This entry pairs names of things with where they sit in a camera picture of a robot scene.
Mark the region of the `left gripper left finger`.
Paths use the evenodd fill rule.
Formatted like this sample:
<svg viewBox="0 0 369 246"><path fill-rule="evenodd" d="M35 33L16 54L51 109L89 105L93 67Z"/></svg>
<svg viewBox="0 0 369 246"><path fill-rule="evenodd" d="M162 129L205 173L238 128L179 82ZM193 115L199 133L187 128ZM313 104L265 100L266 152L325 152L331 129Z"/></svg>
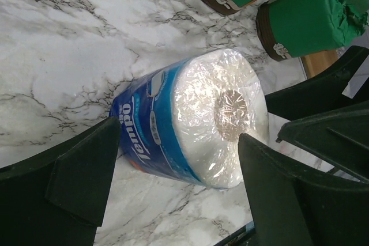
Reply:
<svg viewBox="0 0 369 246"><path fill-rule="evenodd" d="M92 245L103 223L121 127L108 118L1 169L2 245Z"/></svg>

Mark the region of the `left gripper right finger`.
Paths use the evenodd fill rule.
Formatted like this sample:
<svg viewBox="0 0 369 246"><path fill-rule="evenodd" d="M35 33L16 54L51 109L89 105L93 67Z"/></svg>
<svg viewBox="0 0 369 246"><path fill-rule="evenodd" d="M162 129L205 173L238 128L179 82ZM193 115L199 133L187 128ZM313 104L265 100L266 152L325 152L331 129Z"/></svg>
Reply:
<svg viewBox="0 0 369 246"><path fill-rule="evenodd" d="M368 245L368 184L319 171L248 134L238 153L258 245Z"/></svg>

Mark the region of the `blue roll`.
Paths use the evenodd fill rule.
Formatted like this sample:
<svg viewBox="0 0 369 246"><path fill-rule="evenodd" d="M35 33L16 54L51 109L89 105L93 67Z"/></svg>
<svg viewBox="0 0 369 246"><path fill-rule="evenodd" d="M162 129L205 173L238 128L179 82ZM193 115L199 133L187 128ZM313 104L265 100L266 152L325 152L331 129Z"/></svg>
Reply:
<svg viewBox="0 0 369 246"><path fill-rule="evenodd" d="M121 149L140 171L215 189L243 181L241 134L269 141L261 82L231 48L185 59L147 74L113 100Z"/></svg>

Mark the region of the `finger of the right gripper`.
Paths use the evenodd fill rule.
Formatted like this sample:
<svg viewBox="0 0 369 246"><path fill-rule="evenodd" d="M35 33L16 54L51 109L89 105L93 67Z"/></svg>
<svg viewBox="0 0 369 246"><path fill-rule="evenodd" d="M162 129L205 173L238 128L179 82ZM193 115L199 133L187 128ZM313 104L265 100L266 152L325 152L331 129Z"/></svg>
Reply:
<svg viewBox="0 0 369 246"><path fill-rule="evenodd" d="M368 105L355 104L284 124L278 139L368 183Z"/></svg>
<svg viewBox="0 0 369 246"><path fill-rule="evenodd" d="M368 48L349 47L338 61L315 77L267 94L268 112L292 121L368 101L368 81L353 98L343 95L367 58Z"/></svg>

